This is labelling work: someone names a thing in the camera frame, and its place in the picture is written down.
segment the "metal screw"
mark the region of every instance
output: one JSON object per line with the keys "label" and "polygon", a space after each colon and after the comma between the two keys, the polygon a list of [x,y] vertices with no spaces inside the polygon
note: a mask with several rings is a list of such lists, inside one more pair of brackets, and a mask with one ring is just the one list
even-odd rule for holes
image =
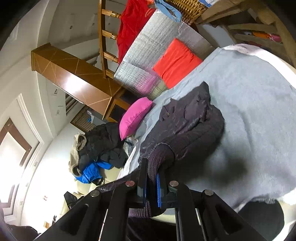
{"label": "metal screw", "polygon": [[91,191],[91,196],[92,197],[97,197],[97,196],[99,196],[100,195],[100,191],[99,190],[92,190]]}
{"label": "metal screw", "polygon": [[127,185],[128,187],[132,187],[133,185],[135,185],[135,182],[134,182],[134,181],[127,181],[127,182],[126,182],[126,185]]}
{"label": "metal screw", "polygon": [[170,181],[170,186],[176,187],[178,185],[179,185],[179,183],[177,181]]}
{"label": "metal screw", "polygon": [[214,194],[214,192],[212,190],[209,190],[209,189],[205,190],[205,195],[212,196],[213,194]]}

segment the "wooden chair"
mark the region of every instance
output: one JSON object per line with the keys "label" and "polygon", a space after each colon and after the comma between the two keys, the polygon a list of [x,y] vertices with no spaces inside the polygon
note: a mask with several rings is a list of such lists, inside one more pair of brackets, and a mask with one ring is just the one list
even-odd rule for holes
{"label": "wooden chair", "polygon": [[[100,57],[102,64],[102,71],[104,78],[114,78],[114,72],[108,68],[107,60],[118,63],[118,58],[107,52],[106,50],[106,38],[113,39],[116,41],[117,35],[114,33],[110,33],[105,30],[105,16],[110,16],[114,18],[120,19],[121,14],[113,12],[111,10],[106,10],[106,0],[99,0],[98,7],[98,20],[99,20],[99,47],[100,47]],[[121,97],[126,92],[125,88],[121,88],[114,97],[111,98],[107,111],[103,115],[103,119],[106,119],[109,122],[118,122],[114,117],[112,118],[112,114],[114,111],[119,111],[119,113],[125,112],[130,104],[121,99]]]}
{"label": "wooden chair", "polygon": [[[259,22],[259,24],[247,23],[223,26],[234,42],[252,41],[266,46],[270,48],[275,55],[296,67],[295,40],[279,17],[260,0],[219,0],[212,7],[204,11],[200,17],[193,18],[191,22],[195,21],[195,24],[210,23],[248,9],[252,9],[256,13],[258,16],[256,22]],[[273,42],[256,36],[232,34],[233,30],[242,29],[276,33],[281,37],[282,43]]]}

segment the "blue strap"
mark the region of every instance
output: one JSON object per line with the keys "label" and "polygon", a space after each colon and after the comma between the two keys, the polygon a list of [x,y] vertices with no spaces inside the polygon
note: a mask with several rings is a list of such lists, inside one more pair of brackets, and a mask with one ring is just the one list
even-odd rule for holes
{"label": "blue strap", "polygon": [[[156,7],[165,15],[167,15],[170,19],[174,20],[175,22],[179,23],[182,19],[182,13],[180,13],[177,9],[175,9],[170,4],[166,3],[164,0],[154,0],[154,4]],[[171,15],[171,13],[168,11],[171,10],[176,17]]]}

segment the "red pillow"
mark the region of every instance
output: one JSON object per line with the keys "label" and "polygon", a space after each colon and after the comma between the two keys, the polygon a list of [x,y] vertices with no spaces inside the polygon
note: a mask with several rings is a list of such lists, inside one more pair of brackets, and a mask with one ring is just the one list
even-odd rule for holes
{"label": "red pillow", "polygon": [[193,54],[185,44],[174,39],[153,70],[171,89],[188,75],[202,60]]}

